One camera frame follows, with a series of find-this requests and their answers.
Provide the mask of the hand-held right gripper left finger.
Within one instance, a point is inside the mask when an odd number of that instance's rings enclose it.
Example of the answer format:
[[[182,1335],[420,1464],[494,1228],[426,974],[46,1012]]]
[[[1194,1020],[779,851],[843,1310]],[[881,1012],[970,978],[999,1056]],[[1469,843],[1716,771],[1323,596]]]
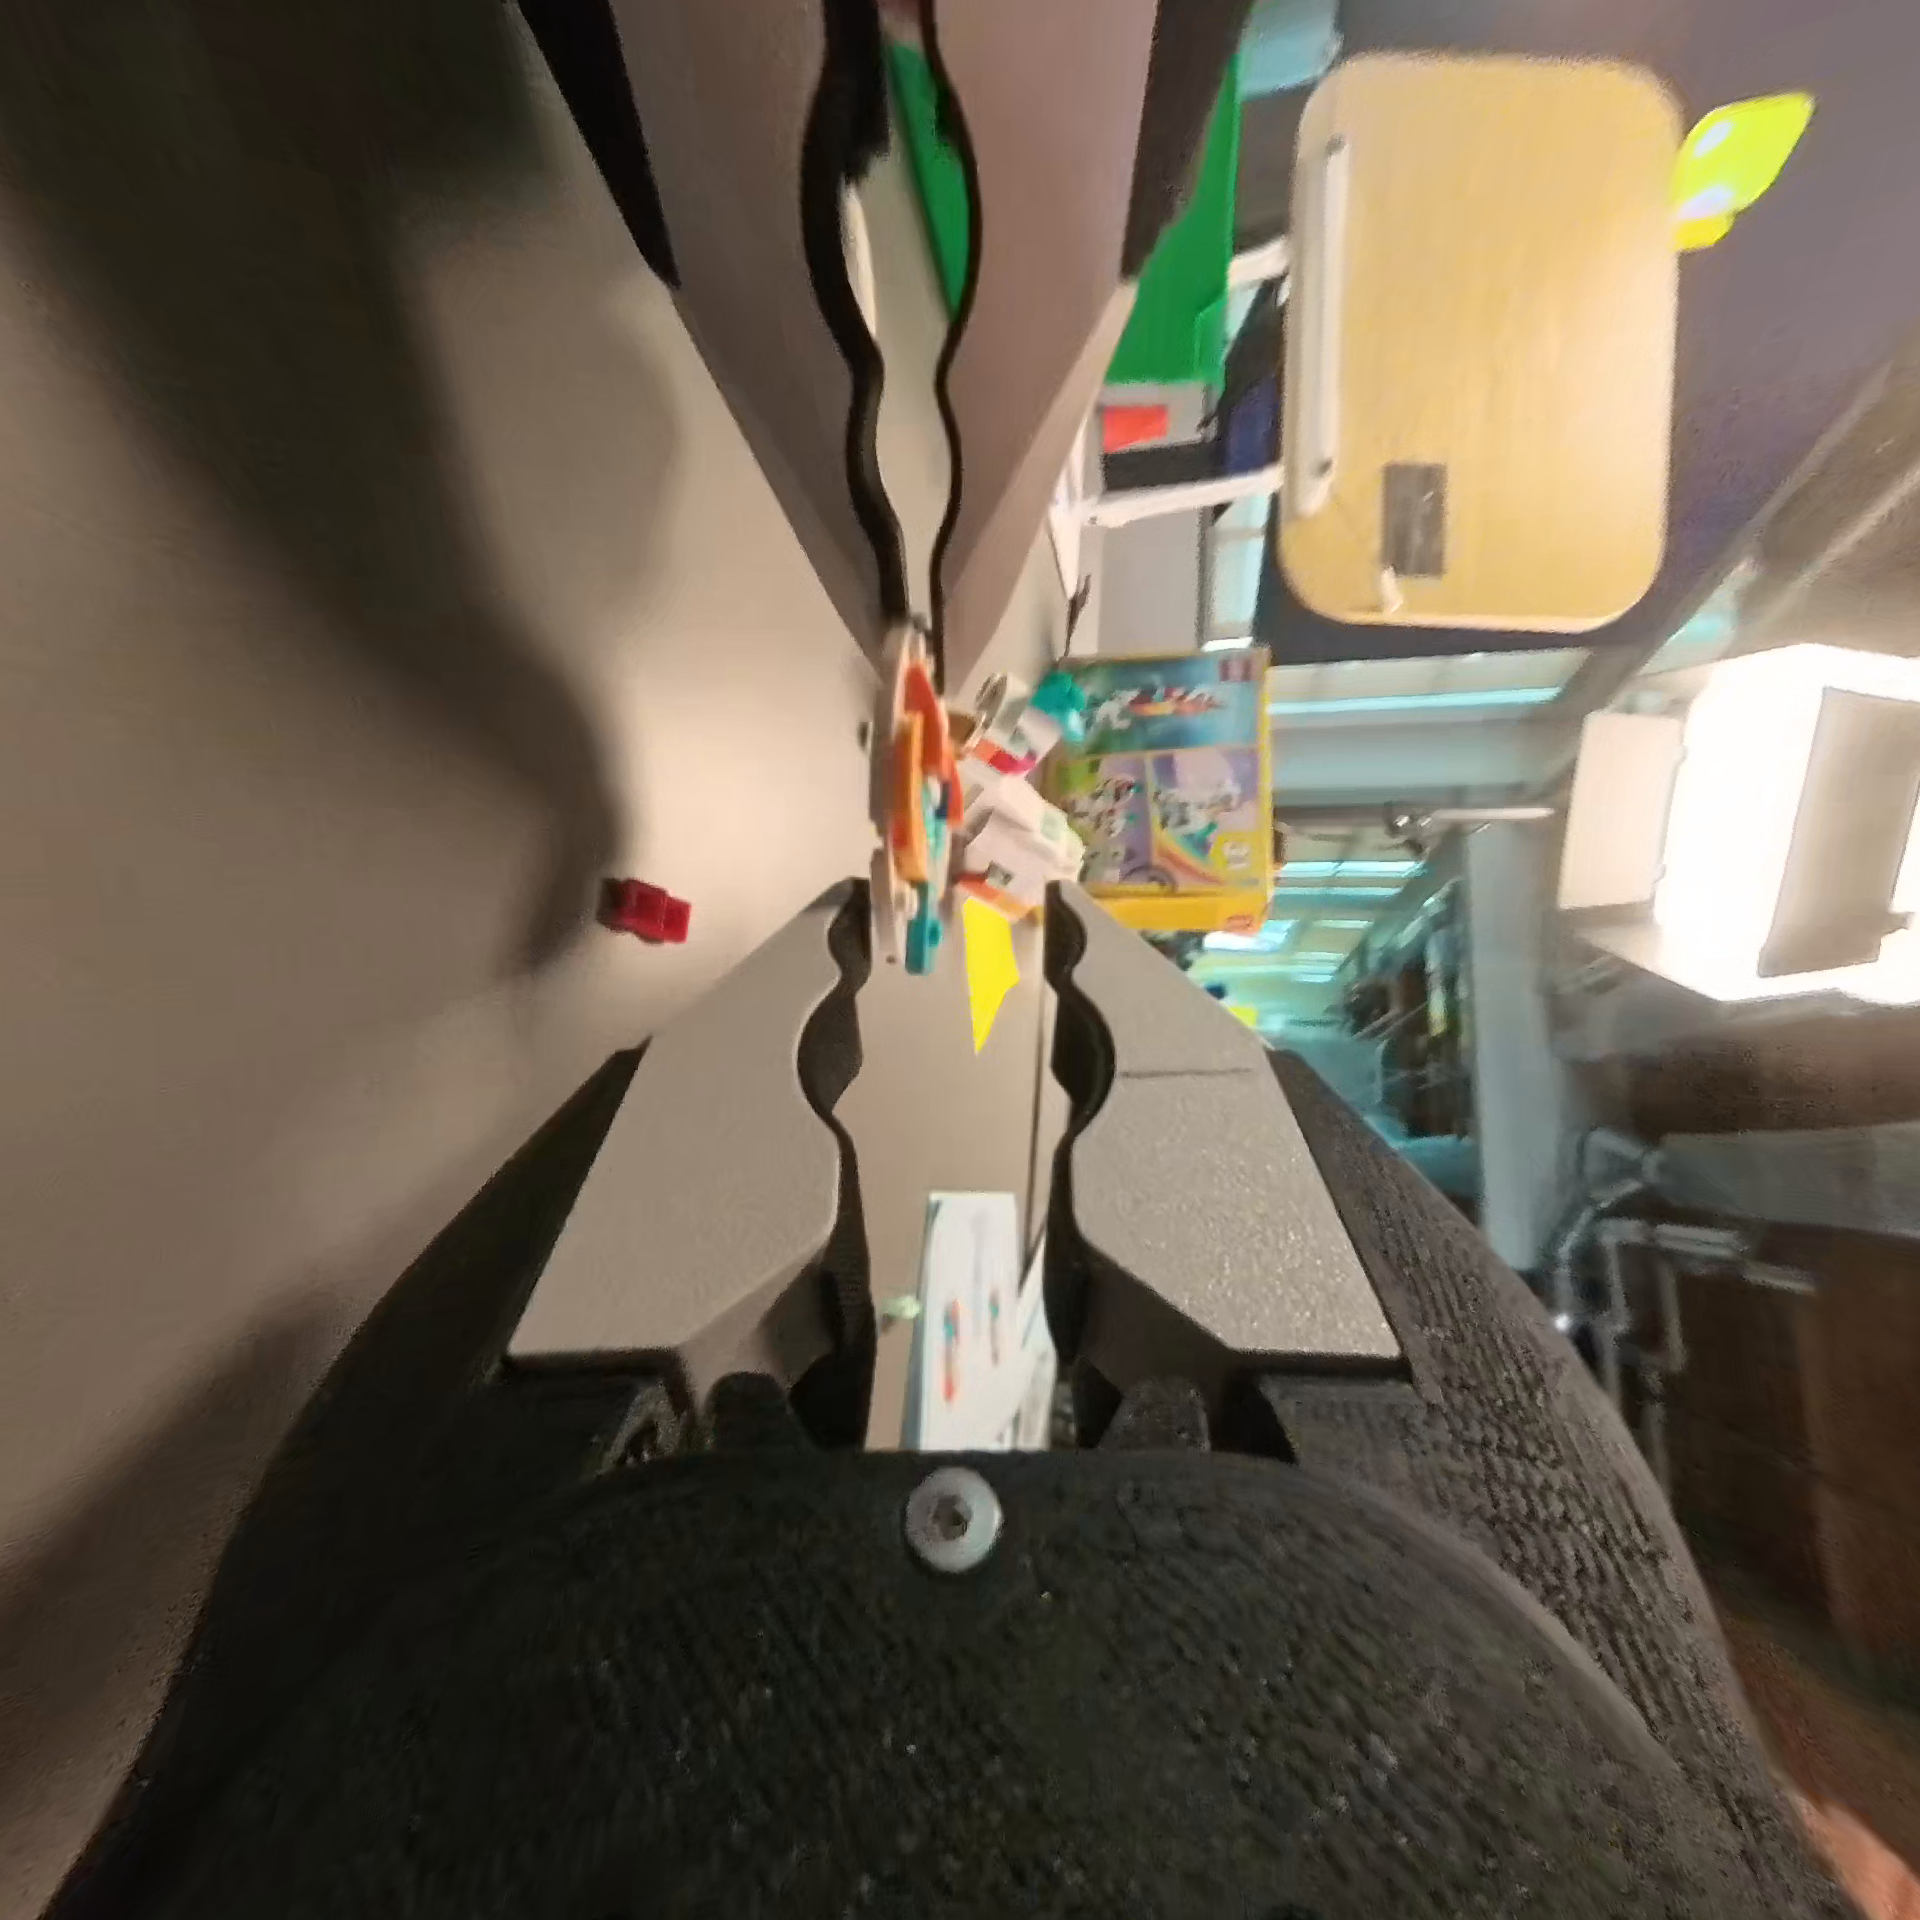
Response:
[[[869,883],[845,877],[638,1048],[507,1347],[521,1369],[635,1361],[684,1412],[773,1377],[821,1446],[862,1446],[874,1293],[858,1160]]]

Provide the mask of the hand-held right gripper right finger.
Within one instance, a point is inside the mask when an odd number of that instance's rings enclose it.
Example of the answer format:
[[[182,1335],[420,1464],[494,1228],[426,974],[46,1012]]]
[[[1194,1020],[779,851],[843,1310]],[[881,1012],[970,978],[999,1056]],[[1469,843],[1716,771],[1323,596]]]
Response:
[[[1075,1442],[1167,1391],[1259,1446],[1262,1388],[1407,1385],[1403,1347],[1254,1029],[1061,883],[1044,901],[1066,1119],[1044,1315]]]

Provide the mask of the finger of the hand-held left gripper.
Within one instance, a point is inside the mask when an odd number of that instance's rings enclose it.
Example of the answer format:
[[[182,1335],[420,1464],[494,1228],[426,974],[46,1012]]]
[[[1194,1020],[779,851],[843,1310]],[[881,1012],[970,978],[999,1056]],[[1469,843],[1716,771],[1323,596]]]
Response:
[[[966,190],[966,276],[934,367],[950,497],[930,637],[978,662],[1136,280],[1182,211],[1249,3],[921,3]]]
[[[874,3],[520,3],[811,576],[878,662],[908,624],[883,390],[845,253],[887,151]]]

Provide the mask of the round white lego plate build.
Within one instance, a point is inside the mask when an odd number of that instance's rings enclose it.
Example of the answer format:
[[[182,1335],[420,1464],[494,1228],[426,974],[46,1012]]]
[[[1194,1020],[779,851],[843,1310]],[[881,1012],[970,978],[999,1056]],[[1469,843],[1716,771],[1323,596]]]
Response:
[[[908,978],[930,978],[948,933],[962,788],[950,716],[918,618],[897,624],[881,643],[865,760],[874,953]]]

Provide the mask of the white lego unicorn build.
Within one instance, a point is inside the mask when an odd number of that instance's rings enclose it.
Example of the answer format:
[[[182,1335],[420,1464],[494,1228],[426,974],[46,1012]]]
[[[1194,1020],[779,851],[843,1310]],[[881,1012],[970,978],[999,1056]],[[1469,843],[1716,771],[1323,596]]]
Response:
[[[1034,687],[994,675],[962,721],[953,887],[1004,924],[1022,924],[1042,911],[1052,884],[1075,883],[1084,870],[1084,838],[1044,797],[1042,773],[1056,747],[1084,741],[1086,699],[1064,671]]]

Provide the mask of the colourful lego box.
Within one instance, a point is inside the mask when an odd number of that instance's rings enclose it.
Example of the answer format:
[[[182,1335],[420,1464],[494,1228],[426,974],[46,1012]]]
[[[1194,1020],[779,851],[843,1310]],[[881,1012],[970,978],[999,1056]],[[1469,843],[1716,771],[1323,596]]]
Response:
[[[1259,932],[1273,895],[1262,646],[1076,660],[1084,735],[1042,795],[1084,843],[1076,884],[1140,933]]]

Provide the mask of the green board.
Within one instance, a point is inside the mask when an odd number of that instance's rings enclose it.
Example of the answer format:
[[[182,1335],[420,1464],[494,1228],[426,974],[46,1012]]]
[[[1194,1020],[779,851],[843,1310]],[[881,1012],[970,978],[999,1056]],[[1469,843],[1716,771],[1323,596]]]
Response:
[[[883,48],[892,110],[918,187],[948,315],[957,315],[970,263],[970,192],[957,148],[941,131],[934,71],[912,43]],[[1113,350],[1106,384],[1217,383],[1227,350],[1227,266],[1233,256],[1237,58],[1210,104],[1188,200],[1150,253]]]

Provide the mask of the open instruction booklet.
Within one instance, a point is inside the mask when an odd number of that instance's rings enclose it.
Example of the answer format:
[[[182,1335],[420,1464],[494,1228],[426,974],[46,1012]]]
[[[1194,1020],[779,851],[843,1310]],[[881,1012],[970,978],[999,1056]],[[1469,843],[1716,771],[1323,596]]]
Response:
[[[937,1188],[923,1209],[897,1442],[908,1452],[1044,1452],[1056,1355],[1042,1252],[1004,1188]]]

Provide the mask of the yellow paper sheet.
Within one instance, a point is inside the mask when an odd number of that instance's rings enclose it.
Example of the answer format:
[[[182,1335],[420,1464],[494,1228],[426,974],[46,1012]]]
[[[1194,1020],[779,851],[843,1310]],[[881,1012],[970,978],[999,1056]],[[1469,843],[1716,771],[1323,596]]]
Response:
[[[973,1051],[981,1056],[1010,993],[1018,985],[1015,924],[991,901],[966,891],[960,928],[970,1035]]]

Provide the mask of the bright light panel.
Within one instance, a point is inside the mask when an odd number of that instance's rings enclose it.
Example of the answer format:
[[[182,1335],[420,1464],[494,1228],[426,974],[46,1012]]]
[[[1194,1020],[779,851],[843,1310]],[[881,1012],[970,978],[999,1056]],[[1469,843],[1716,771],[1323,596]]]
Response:
[[[1914,1005],[1915,660],[1792,643],[1590,713],[1553,907],[1713,1002]]]

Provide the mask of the yellow-green sticker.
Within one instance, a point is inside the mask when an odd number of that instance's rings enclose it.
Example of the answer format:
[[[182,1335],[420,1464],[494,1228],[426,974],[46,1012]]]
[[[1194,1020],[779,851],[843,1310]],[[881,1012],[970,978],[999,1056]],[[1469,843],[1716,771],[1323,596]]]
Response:
[[[1712,108],[1682,140],[1667,227],[1676,253],[1713,248],[1764,200],[1816,113],[1808,91],[1774,91]]]

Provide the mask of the wooden chair with white frame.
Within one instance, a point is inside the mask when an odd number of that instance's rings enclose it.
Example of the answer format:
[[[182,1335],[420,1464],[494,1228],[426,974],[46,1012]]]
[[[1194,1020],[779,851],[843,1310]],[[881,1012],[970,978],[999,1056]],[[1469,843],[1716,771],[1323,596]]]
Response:
[[[1324,621],[1616,621],[1667,539],[1679,148],[1630,61],[1336,61],[1294,144],[1276,460],[1091,494],[1081,524],[1266,494],[1283,586]]]

